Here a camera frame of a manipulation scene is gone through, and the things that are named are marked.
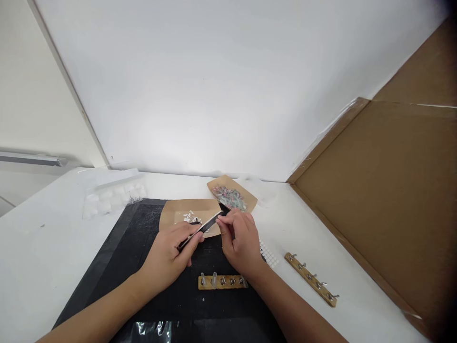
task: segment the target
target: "metal pin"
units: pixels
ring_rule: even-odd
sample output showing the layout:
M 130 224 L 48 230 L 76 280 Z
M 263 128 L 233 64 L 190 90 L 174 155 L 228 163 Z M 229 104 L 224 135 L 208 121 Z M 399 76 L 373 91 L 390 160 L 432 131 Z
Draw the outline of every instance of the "metal pin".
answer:
M 200 284 L 202 286 L 206 287 L 206 278 L 205 278 L 205 274 L 203 274 L 203 273 L 201 274 L 201 282 L 200 282 Z
M 213 278 L 211 280 L 211 288 L 216 289 L 216 280 L 218 279 L 218 275 L 216 272 L 213 273 Z
M 249 288 L 247 281 L 244 279 L 243 276 L 239 278 L 239 283 L 244 285 L 244 288 Z

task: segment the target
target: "small parts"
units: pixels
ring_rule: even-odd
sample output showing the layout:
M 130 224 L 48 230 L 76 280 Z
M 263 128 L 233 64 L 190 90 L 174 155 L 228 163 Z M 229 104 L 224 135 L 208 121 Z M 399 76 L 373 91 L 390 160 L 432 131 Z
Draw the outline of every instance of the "small parts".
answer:
M 202 224 L 201 218 L 194 217 L 193 211 L 189 211 L 189 213 L 185 213 L 185 214 L 183 214 L 183 216 L 184 216 L 185 222 L 188 222 L 188 223 L 197 223 L 198 222 L 198 223 Z
M 225 186 L 217 185 L 211 190 L 211 192 L 217 200 L 230 210 L 239 208 L 242 212 L 244 212 L 248 208 L 246 203 L 243 201 L 243 197 L 236 189 L 231 190 Z
M 292 255 L 291 253 L 287 253 L 284 258 L 287 262 L 300 274 L 300 276 L 329 304 L 331 307 L 335 307 L 337 305 L 337 298 L 339 295 L 333 295 L 328 291 L 325 282 L 320 282 L 317 278 L 317 274 L 311 274 L 306 269 L 306 263 L 300 263 L 296 259 L 296 254 Z
M 274 253 L 265 245 L 265 243 L 262 240 L 259 240 L 259 244 L 260 244 L 260 253 L 262 254 L 265 261 L 268 263 L 268 265 L 271 267 L 271 269 L 273 269 L 279 263 L 279 260 L 276 258 Z
M 248 283 L 241 275 L 217 275 L 199 276 L 199 290 L 235 289 L 248 288 Z

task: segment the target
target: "left hand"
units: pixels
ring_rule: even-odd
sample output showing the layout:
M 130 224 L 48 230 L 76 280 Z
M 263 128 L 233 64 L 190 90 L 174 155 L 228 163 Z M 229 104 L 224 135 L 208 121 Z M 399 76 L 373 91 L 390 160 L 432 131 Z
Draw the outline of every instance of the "left hand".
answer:
M 198 243 L 205 240 L 203 233 L 199 232 L 192 237 L 181 253 L 178 252 L 178 246 L 199 228 L 200 225 L 180 222 L 157 234 L 143 266 L 136 273 L 142 289 L 148 293 L 149 298 L 153 298 L 175 282 L 186 265 L 192 265 L 190 257 Z

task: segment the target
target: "black mat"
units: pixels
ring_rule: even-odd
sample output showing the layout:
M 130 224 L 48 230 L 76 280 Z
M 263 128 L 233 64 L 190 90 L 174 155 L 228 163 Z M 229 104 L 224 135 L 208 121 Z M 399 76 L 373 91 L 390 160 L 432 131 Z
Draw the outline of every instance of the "black mat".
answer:
M 125 208 L 55 326 L 116 288 L 142 266 L 159 232 L 165 202 L 147 199 Z M 135 314 L 112 341 L 285 342 L 274 317 L 252 287 L 199 291 L 200 273 L 213 272 L 238 274 L 222 252 L 220 236 L 199 244 L 192 267 Z

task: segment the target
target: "white tabletop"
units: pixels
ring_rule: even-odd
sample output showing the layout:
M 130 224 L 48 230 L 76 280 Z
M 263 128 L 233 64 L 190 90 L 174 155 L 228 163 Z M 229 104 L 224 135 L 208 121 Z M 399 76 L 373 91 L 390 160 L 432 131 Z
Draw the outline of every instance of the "white tabletop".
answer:
M 54 325 L 121 214 L 82 219 L 85 180 L 110 172 L 116 171 L 76 168 L 0 218 L 1 342 L 32 342 Z M 150 198 L 212 198 L 212 178 L 144 178 Z M 349 342 L 427 342 L 288 184 L 262 186 L 274 200 L 252 214 L 283 280 Z M 282 258 L 287 252 L 340 294 L 336 308 Z

